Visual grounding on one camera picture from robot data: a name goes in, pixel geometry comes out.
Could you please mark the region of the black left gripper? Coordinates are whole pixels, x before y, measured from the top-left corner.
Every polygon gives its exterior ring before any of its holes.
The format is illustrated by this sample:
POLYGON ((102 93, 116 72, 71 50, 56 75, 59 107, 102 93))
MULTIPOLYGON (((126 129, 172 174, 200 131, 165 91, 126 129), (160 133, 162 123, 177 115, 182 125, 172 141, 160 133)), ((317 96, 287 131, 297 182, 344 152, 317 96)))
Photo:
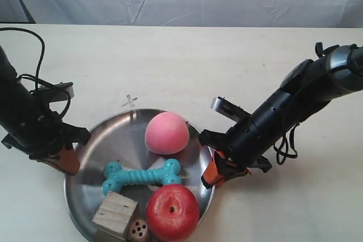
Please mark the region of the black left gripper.
POLYGON ((47 158, 47 165, 67 175, 79 170, 73 143, 90 140, 86 128, 64 123, 39 94, 25 88, 1 89, 1 127, 7 131, 1 140, 6 148, 17 148, 31 159, 47 158))

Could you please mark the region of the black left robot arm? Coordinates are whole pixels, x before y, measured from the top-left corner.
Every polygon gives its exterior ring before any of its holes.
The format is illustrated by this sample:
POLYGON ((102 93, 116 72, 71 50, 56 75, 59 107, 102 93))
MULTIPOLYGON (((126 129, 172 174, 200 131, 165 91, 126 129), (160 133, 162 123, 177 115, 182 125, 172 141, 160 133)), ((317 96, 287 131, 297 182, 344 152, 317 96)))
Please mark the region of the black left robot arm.
POLYGON ((80 167, 73 144, 86 145, 91 134, 86 128, 64 123, 49 107, 50 103, 69 101, 73 83, 42 83, 38 90, 27 90, 14 67, 1 51, 1 127, 7 135, 6 148, 17 148, 29 159, 45 163, 68 175, 80 167))

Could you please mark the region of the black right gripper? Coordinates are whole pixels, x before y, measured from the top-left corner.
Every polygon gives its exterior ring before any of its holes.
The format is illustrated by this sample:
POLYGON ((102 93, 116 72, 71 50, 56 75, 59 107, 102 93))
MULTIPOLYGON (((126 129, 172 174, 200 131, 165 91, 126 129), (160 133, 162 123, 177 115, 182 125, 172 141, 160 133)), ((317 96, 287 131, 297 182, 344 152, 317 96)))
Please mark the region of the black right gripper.
POLYGON ((287 139, 286 132, 296 128, 301 105, 296 108, 290 103, 293 96, 281 89, 275 91, 258 109, 251 113, 251 121, 236 123, 225 133, 203 130, 199 141, 213 151, 212 159, 201 176, 207 189, 219 188, 223 183, 252 172, 246 168, 252 166, 270 148, 277 152, 277 162, 282 164, 286 158, 294 159, 293 136, 287 139))

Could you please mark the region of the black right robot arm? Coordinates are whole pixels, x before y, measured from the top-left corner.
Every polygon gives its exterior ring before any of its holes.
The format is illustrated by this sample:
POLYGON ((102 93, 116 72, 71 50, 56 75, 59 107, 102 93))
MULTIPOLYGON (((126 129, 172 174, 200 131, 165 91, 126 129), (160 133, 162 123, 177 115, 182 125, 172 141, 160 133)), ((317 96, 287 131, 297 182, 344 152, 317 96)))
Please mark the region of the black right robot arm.
POLYGON ((356 44, 324 49, 316 43, 317 60, 304 60, 279 88, 253 113, 227 101, 213 99, 211 108, 235 121, 225 133, 203 130, 199 142, 213 148, 212 159, 201 176, 206 188, 250 173, 268 172, 272 165, 263 155, 273 148, 277 164, 295 159, 294 132, 300 123, 321 111, 333 99, 362 90, 362 48, 356 44))

